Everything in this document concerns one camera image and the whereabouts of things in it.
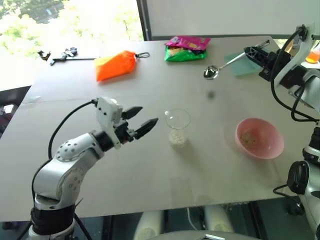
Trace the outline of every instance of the spoon handle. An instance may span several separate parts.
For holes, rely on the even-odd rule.
[[[262,43],[259,43],[257,45],[255,45],[255,47],[258,48],[264,48],[265,46],[267,46],[270,43],[270,40],[266,40]],[[231,59],[230,61],[228,61],[226,64],[222,65],[221,67],[219,67],[219,69],[223,69],[224,67],[228,66],[229,64],[232,64],[234,61],[237,61],[238,59],[242,58],[243,56],[245,56],[246,53],[243,52],[241,54],[239,54],[238,56],[236,56],[235,58]]]

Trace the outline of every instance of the orange bag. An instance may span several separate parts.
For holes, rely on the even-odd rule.
[[[96,58],[94,60],[96,81],[100,82],[131,73],[135,69],[136,58],[148,58],[149,56],[148,52],[135,54],[132,51],[125,50],[115,56]]]

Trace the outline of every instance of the white wall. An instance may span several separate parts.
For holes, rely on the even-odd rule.
[[[152,36],[291,35],[314,22],[320,0],[147,0]]]

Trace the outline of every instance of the table surface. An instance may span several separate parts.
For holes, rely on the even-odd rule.
[[[92,61],[57,63],[41,72],[0,141],[0,221],[27,220],[33,206],[31,180],[47,160],[49,138],[60,121],[75,107],[95,98],[115,98],[124,108],[143,106],[129,121],[138,128],[159,117],[155,128],[140,140],[111,149],[87,173],[77,207],[81,217],[126,214],[210,204],[276,198],[272,189],[287,180],[292,162],[302,159],[312,123],[296,123],[290,112],[273,99],[270,85],[258,74],[235,78],[227,67],[214,81],[203,79],[208,65],[222,65],[224,56],[253,46],[269,37],[215,38],[208,58],[165,62],[164,41],[112,45],[149,52],[133,73],[97,84]],[[271,48],[277,45],[271,41]],[[214,91],[214,98],[207,93]],[[292,105],[285,89],[279,97]],[[164,112],[185,109],[191,118],[186,129],[188,148],[169,143]],[[302,108],[315,115],[312,109]],[[66,140],[99,130],[95,108],[87,106],[62,127],[55,150]],[[283,134],[285,148],[274,160],[257,161],[242,155],[234,141],[239,121],[257,117],[270,121]]]

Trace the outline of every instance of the teal cloth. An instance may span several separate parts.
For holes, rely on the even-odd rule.
[[[234,59],[236,56],[240,55],[241,53],[242,52],[225,56],[224,62],[225,63],[229,62],[230,60]],[[235,62],[231,63],[225,68],[230,69],[235,77],[258,73],[262,69],[258,64],[249,60],[247,56],[243,56],[242,58],[236,60]]]

